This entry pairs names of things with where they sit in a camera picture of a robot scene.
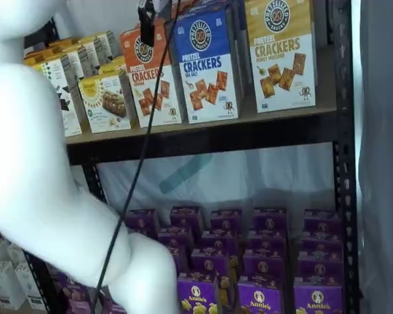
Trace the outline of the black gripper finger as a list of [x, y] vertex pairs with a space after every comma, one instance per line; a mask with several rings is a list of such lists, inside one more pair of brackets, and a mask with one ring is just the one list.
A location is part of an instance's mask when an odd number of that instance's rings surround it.
[[141, 42], [148, 46], [154, 46], [154, 20], [156, 17], [156, 11], [152, 0], [140, 1], [138, 5], [138, 16], [140, 21]]

